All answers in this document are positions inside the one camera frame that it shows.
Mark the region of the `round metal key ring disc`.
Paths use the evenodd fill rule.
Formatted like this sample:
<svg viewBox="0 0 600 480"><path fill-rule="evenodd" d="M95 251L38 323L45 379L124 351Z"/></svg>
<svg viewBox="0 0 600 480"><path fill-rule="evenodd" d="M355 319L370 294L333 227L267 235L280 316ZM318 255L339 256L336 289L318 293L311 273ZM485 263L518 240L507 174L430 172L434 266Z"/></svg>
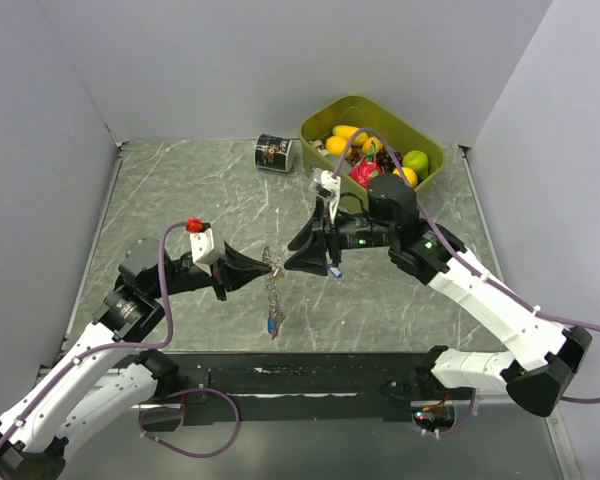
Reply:
<svg viewBox="0 0 600 480"><path fill-rule="evenodd" d="M262 261L270 267L270 272L265 276L265 285L267 289L268 315L272 317L276 325L280 325L286 319L286 315L281 306L281 297L277 282L280 279L273 278L273 272L280 267L279 257L270 246L265 246L262 251Z"/></svg>

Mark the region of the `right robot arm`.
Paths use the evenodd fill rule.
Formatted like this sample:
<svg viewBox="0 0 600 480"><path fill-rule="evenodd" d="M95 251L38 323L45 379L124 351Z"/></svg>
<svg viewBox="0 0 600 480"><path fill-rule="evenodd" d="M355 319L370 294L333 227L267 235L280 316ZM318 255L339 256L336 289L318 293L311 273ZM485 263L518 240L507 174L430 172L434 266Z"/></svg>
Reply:
<svg viewBox="0 0 600 480"><path fill-rule="evenodd" d="M454 301L505 348L495 353L432 348L416 376L424 396L470 388L507 395L539 417L552 413L592 342L587 330L544 320L539 310L518 303L462 241L426 220L416 192L401 178L373 178L368 208L356 214L340 211L341 181L331 172L316 170L310 187L315 208L288 245L292 255L285 269L326 276L345 250L386 248L399 270Z"/></svg>

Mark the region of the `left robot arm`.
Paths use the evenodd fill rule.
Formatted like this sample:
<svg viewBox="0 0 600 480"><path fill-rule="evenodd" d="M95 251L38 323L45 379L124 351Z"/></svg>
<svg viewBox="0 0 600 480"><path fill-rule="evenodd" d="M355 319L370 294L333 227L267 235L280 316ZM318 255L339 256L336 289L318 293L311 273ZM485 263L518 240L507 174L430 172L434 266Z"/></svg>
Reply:
<svg viewBox="0 0 600 480"><path fill-rule="evenodd" d="M131 406L179 397L178 366L163 353L174 335L169 298L211 288L219 300L270 273L213 233L193 233L171 259L163 239L131 245L114 289L73 347L0 415L0 477L55 479L69 457Z"/></svg>

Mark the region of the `blue tag loose key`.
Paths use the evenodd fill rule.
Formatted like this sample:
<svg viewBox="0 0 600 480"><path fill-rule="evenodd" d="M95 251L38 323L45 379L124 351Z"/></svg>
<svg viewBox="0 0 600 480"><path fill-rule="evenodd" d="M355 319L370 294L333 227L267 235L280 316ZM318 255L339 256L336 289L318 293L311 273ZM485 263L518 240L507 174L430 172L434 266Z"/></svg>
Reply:
<svg viewBox="0 0 600 480"><path fill-rule="evenodd" d="M341 270L334 265L330 265L328 271L336 279L341 279L343 277Z"/></svg>

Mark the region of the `red dragon fruit toy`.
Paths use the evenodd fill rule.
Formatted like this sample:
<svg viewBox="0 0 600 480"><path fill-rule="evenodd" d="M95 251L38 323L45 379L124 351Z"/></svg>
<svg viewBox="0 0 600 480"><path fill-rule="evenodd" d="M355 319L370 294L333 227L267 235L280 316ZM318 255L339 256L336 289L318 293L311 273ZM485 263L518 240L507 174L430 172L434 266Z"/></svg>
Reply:
<svg viewBox="0 0 600 480"><path fill-rule="evenodd" d="M361 187L367 189L370 181L382 173L382 168L376 163L375 158L373 156L365 156L352 167L349 176Z"/></svg>

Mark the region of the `black printed paper cup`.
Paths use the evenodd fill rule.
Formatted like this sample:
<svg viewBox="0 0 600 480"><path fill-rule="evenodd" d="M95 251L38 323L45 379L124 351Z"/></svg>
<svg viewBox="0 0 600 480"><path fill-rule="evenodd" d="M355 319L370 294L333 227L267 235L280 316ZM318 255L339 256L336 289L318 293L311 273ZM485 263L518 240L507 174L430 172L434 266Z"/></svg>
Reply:
<svg viewBox="0 0 600 480"><path fill-rule="evenodd" d="M269 134L261 134L255 144L254 164L262 170L288 173L293 164L294 141Z"/></svg>

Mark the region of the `yellow lemon toy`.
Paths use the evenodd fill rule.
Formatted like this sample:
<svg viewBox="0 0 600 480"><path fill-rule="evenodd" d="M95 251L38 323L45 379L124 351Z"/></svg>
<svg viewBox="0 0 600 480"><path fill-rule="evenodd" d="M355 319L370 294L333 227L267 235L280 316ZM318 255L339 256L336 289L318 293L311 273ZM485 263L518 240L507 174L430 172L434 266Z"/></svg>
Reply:
<svg viewBox="0 0 600 480"><path fill-rule="evenodd" d="M348 141L340 136L331 136L326 139L325 147L327 151L336 156L344 154L348 156L350 154L350 148L347 146Z"/></svg>

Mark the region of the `dark grapes toy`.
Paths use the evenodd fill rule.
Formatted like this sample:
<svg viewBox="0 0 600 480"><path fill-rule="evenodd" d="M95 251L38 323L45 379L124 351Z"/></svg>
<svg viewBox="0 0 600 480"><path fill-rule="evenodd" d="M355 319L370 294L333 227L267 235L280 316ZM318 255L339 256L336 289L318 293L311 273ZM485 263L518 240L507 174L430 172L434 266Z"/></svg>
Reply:
<svg viewBox="0 0 600 480"><path fill-rule="evenodd" d="M380 174L392 173L395 168L393 159L385 148L378 150L374 155L357 149L348 158L348 162L352 167L362 161L374 163L378 167Z"/></svg>

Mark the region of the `orange fruit toy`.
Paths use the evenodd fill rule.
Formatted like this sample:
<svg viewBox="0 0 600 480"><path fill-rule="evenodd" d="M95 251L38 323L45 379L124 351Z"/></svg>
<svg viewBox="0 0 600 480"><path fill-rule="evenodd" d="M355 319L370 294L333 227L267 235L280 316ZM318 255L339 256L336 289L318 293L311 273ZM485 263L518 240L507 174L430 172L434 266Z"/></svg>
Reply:
<svg viewBox="0 0 600 480"><path fill-rule="evenodd" d="M368 137L367 140L362 145L362 152L365 155L373 156L375 153L379 152L384 148L383 143L375 136Z"/></svg>

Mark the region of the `yellow mango toy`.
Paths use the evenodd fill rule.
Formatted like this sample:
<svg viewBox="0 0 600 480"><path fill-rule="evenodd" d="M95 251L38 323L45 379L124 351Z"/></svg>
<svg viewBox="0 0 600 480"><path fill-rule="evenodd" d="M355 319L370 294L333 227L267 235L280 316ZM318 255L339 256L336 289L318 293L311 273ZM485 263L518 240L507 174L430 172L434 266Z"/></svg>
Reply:
<svg viewBox="0 0 600 480"><path fill-rule="evenodd" d="M348 142L352 139L352 145L356 147L361 147L368 139L368 134L366 132L361 132L357 136L354 136L359 130L359 127L350 126L350 125L336 125L332 129L332 134L336 137L343 139L345 142Z"/></svg>

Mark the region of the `yellow pear toy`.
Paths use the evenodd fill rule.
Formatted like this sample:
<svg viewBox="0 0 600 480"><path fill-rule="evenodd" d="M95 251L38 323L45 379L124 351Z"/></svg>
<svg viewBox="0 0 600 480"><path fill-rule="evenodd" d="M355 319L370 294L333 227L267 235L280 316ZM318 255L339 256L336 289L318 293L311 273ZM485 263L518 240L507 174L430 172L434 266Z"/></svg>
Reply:
<svg viewBox="0 0 600 480"><path fill-rule="evenodd" d="M418 176L417 176L416 172L414 170L412 170L411 168L408 168L408 167L395 168L393 170L392 174L399 176L399 177L404 176L412 188L416 188L417 185L419 184Z"/></svg>

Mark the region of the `green apple toy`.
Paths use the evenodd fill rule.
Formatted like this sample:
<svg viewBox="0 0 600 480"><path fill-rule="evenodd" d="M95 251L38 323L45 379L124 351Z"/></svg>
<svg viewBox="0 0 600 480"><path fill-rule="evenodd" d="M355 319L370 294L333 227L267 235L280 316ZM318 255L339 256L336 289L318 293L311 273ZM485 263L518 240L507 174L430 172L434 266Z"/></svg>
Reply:
<svg viewBox="0 0 600 480"><path fill-rule="evenodd" d="M420 182L429 176L429 157L422 151L409 151L404 155L402 165L413 170Z"/></svg>

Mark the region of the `green plastic bin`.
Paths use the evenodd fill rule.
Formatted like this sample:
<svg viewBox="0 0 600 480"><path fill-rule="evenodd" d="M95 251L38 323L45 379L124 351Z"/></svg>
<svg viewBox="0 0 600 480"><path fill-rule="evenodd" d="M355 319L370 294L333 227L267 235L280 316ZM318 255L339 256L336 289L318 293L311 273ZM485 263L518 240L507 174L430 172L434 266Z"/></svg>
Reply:
<svg viewBox="0 0 600 480"><path fill-rule="evenodd" d="M404 174L417 191L442 171L446 157L426 135L375 101L359 95L341 97L309 116L299 139L307 173L332 171L340 155L340 208L358 213L367 206L371 180Z"/></svg>

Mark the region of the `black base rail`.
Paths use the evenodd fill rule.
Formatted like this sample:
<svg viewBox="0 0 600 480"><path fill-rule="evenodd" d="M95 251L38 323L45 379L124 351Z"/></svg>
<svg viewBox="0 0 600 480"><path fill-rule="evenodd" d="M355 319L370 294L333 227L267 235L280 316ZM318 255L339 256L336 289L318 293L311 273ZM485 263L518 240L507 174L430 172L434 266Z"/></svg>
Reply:
<svg viewBox="0 0 600 480"><path fill-rule="evenodd" d="M427 373L425 353L141 353L121 364L156 374L151 399L180 405L186 426L235 419L409 422L418 403L471 396Z"/></svg>

